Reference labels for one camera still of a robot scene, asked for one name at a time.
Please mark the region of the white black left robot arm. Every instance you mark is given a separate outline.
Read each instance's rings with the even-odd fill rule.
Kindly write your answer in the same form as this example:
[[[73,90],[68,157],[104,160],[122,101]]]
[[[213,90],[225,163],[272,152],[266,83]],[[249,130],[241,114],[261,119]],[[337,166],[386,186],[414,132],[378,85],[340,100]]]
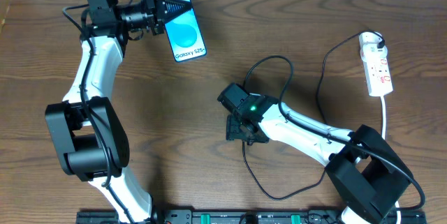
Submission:
[[[163,223],[162,210],[129,167],[129,141],[110,97],[132,33],[163,33],[192,9],[183,0],[87,0],[82,5],[82,59],[60,103],[45,120],[62,170],[97,188],[115,208],[118,223]]]

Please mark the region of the blue Galaxy smartphone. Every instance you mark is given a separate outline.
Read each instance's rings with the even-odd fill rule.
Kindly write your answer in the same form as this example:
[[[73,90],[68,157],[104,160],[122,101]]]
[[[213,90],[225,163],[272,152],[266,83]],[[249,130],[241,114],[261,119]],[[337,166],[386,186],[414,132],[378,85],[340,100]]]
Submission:
[[[193,8],[168,22],[165,28],[176,62],[189,61],[207,54]]]

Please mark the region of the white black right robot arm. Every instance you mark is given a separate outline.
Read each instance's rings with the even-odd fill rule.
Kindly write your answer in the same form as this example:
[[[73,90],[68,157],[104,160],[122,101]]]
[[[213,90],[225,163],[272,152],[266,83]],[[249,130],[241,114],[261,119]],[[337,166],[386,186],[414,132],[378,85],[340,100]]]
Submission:
[[[346,203],[345,223],[382,223],[413,178],[390,145],[373,128],[328,126],[299,114],[277,98],[252,94],[232,83],[217,100],[229,111],[227,140],[248,145],[283,142],[324,166]]]

